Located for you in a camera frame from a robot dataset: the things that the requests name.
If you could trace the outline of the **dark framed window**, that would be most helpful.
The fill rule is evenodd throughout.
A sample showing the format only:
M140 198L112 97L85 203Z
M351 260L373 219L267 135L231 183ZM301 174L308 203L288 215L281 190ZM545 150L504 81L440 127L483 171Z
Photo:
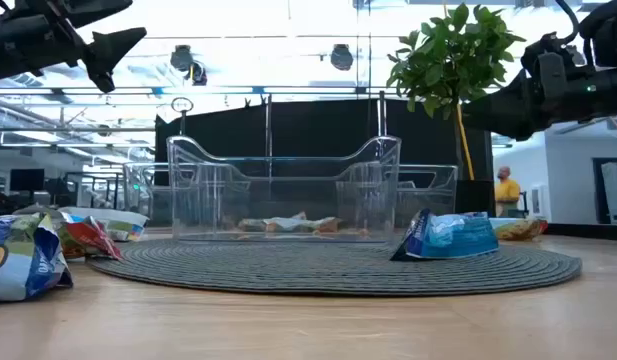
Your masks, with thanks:
M617 225L617 158L593 158L592 162L597 220Z

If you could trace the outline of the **blue white red granola bar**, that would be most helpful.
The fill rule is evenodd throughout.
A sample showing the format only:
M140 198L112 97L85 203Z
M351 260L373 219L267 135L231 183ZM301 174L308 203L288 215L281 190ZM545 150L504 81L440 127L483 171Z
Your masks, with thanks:
M59 239L67 259L84 257L122 258L121 251L108 236L105 227L89 216L78 221L64 221L59 225Z

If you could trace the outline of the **black plant pot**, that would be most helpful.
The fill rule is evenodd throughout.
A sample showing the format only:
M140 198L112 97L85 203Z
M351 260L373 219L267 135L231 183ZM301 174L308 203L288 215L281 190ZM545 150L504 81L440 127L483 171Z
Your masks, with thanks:
M495 215L494 182L459 180L456 185L455 212L486 212Z

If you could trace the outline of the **black metal table frame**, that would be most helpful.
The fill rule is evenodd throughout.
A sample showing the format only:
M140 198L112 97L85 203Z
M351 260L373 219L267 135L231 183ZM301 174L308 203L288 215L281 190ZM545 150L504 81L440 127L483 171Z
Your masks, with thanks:
M546 235L617 241L617 225L612 224L586 225L549 223L544 233Z

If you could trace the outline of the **green leafy plant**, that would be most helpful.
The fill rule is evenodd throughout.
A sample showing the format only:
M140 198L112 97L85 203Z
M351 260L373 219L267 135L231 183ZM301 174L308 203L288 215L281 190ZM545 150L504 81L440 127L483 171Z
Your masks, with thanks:
M509 48L524 41L499 10L462 3L399 38L401 47L388 56L386 85L407 100L409 111L421 105L429 116L452 118L463 102L503 85L504 64L514 60Z

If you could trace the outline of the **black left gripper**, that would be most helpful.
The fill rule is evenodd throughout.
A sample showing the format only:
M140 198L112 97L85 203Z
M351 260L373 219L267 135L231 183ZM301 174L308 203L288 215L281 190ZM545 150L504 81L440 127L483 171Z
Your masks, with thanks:
M143 27L113 33L93 32L86 43L77 28L117 14L133 0L0 0L0 80L65 63L86 65L90 80L103 93L116 89L113 70L141 40Z

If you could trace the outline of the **metal partition pole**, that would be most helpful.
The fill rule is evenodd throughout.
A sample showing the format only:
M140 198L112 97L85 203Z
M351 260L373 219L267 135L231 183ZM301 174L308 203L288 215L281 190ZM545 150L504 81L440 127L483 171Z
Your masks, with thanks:
M384 155L384 140L383 140L383 136L386 134L386 115L385 115L385 91L384 90L380 90L379 91L379 95L378 95L378 100L377 100L377 114L378 114L378 136L380 137L380 140L378 142L379 144L379 154L381 156Z
M267 197L270 198L271 195L271 183L272 183L272 155L273 155L273 144L272 144L272 94L268 94L265 98L265 171L266 171L266 191Z

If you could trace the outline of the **yellow plant stake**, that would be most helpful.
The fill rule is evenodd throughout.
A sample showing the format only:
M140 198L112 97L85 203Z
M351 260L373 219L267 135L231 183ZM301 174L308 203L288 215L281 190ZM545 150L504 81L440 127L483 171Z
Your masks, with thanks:
M462 164L465 165L468 169L469 179L471 181L474 181L475 180L474 168L473 168L471 153L470 153L467 136L466 136L466 132L465 132L464 124L463 124L462 115L463 113L461 109L461 103L460 101L457 101L456 102L456 127L457 127L458 137L459 137L458 142L461 145Z

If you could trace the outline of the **round dark ceiling lamp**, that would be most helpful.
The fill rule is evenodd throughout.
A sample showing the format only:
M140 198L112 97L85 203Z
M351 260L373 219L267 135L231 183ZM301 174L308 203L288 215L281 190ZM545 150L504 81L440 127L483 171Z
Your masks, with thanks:
M335 44L330 55L331 65L339 71L349 71L354 59L348 44Z
M188 72L194 64L194 58L189 45L176 45L170 56L170 64L180 72Z
M193 62L189 67L189 79L193 86L206 86L208 78L205 67L199 62Z

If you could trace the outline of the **blue orange granola bar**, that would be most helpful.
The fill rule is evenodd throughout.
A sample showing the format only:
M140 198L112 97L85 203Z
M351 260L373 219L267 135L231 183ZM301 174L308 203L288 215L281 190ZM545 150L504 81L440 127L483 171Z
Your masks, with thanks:
M304 233L311 229L303 219L274 217L267 219L242 219L237 228L247 232Z

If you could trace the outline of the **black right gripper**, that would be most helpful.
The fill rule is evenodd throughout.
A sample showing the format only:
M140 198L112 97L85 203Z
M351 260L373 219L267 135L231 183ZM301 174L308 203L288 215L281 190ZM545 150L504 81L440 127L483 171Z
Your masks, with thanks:
M515 140L527 140L554 122L559 97L547 97L540 77L522 69L506 86L462 106L464 125Z

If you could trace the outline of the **white wall box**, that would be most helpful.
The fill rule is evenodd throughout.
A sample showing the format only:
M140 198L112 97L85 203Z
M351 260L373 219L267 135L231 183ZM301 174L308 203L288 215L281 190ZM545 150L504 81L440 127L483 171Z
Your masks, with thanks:
M535 217L542 217L544 204L543 204L543 185L534 184L530 191L530 213Z

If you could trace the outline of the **person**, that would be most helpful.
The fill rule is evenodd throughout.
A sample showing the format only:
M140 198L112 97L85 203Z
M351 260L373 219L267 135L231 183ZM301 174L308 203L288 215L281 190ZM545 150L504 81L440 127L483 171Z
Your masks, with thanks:
M508 166L501 166L498 169L497 178L499 182L495 186L496 215L498 217L509 217L509 212L517 209L521 189L510 175L511 169Z

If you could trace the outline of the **clear plastic bin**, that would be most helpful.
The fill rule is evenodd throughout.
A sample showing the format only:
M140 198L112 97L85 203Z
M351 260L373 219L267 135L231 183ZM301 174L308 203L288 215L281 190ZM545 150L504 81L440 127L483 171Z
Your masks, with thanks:
M202 242L387 243L401 141L376 136L342 157L218 157L167 141L173 236Z
M241 237L250 215L251 182L226 164L129 163L124 166L126 209L169 227L176 239Z
M405 228L423 209L454 211L457 168L449 165L355 164L327 185L337 231L371 237Z

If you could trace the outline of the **colourful Chewy granola bar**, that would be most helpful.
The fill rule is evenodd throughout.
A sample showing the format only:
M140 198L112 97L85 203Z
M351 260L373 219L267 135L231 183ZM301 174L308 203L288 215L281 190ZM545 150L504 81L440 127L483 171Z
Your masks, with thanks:
M537 218L490 218L499 241L533 242L548 227L548 222Z

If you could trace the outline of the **dark computer monitor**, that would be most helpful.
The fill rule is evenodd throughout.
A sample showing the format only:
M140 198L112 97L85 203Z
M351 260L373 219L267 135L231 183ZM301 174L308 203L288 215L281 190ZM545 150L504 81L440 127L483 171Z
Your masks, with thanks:
M42 191L45 183L45 170L38 169L11 169L9 190L15 192Z

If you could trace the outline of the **black partition screen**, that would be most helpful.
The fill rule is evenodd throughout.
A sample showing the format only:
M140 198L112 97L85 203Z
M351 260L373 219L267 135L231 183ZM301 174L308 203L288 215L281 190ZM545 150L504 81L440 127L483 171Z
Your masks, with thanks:
M377 99L273 103L272 156L350 155L378 135L377 111ZM401 165L457 165L457 182L470 180L454 118L429 117L422 107L408 111L402 100L385 100L385 115L386 134L402 141ZM471 128L465 132L475 180L493 181L490 134ZM158 118L156 161L167 160L166 141L179 133L215 156L265 156L265 105L190 115L170 123Z

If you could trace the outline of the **round grey woven placemat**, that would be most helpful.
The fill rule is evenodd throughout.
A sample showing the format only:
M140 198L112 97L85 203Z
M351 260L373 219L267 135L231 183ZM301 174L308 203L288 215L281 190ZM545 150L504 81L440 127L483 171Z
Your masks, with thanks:
M257 294L427 297L502 293L578 278L582 261L532 247L442 260L392 260L385 246L344 243L125 243L118 260L88 265L123 279Z

